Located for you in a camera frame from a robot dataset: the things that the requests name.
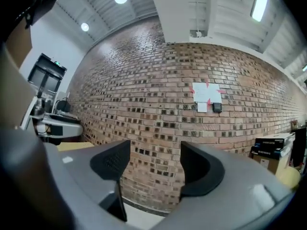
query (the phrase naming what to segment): white ceiling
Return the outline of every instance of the white ceiling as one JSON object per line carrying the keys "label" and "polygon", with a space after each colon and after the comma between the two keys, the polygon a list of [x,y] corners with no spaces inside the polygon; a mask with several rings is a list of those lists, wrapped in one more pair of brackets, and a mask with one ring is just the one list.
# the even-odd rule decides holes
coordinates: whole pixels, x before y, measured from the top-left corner
{"label": "white ceiling", "polygon": [[[254,0],[58,0],[55,13],[93,46],[137,20],[159,15],[166,42],[210,43],[253,54],[306,86],[307,43],[282,0],[269,0],[261,22],[250,16]],[[90,26],[83,32],[80,25]]]}

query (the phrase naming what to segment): floor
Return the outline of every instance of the floor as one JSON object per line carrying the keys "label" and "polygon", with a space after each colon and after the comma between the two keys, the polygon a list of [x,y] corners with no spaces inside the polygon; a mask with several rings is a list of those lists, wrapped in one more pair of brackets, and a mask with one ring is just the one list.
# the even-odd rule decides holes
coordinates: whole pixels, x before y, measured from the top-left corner
{"label": "floor", "polygon": [[128,219],[127,224],[141,230],[148,230],[164,219],[164,217],[147,213],[127,204],[124,206]]}

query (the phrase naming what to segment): stacked boxes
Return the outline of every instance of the stacked boxes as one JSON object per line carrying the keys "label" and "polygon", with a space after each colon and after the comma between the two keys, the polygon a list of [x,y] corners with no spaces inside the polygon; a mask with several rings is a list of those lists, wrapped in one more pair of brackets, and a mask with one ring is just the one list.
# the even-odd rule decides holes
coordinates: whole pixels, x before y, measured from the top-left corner
{"label": "stacked boxes", "polygon": [[256,138],[250,157],[280,176],[289,165],[295,133],[274,134]]}

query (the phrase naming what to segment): yellow table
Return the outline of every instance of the yellow table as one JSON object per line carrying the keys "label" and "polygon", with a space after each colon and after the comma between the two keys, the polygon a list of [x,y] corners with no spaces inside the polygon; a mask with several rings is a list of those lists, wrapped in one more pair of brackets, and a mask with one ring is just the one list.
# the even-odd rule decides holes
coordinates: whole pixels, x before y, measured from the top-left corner
{"label": "yellow table", "polygon": [[280,176],[277,176],[277,179],[289,188],[295,189],[301,179],[301,174],[295,168],[288,166]]}
{"label": "yellow table", "polygon": [[94,145],[91,142],[62,142],[57,147],[59,151],[69,151],[93,146]]}

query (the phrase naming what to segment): brick wall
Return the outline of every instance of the brick wall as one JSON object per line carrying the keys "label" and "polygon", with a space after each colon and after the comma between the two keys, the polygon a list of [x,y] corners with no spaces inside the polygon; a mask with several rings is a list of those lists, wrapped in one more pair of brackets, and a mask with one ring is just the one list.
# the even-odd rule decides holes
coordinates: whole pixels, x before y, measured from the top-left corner
{"label": "brick wall", "polygon": [[[223,112],[198,113],[189,86],[220,84]],[[178,202],[180,141],[246,154],[255,137],[304,121],[306,96],[277,69],[238,50],[164,43],[157,18],[93,48],[70,84],[73,112],[93,144],[131,140],[123,196],[158,210]]]}

